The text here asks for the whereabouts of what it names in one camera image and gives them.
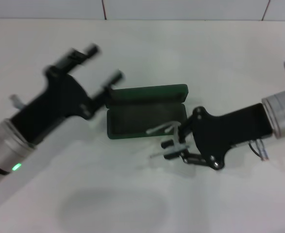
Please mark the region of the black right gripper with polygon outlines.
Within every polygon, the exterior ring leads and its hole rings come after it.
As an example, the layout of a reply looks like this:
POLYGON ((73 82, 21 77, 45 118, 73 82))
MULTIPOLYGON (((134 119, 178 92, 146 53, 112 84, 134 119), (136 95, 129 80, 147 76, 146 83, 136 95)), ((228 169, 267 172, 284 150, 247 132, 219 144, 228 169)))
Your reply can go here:
POLYGON ((226 153, 236 145, 272 135, 272 127, 261 103, 222 115, 213 116, 200 106, 183 123, 169 121, 162 125, 167 132, 174 130, 173 139, 161 143, 166 160, 181 158, 185 164, 209 166, 221 170, 226 153), (201 154, 190 153, 186 137, 193 132, 201 154))

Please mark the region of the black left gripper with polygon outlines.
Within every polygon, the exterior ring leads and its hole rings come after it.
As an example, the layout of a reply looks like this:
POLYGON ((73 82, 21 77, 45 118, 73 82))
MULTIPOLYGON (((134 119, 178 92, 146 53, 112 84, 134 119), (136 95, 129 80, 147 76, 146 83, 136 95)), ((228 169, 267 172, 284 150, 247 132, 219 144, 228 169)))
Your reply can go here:
POLYGON ((91 44, 82 52, 71 49, 45 70, 45 90, 10 119, 27 142, 40 144, 69 117, 77 116, 89 120, 110 101, 113 87, 124 79, 124 74, 120 70, 91 97, 69 75, 75 67, 92 59, 100 51, 96 44, 91 44))

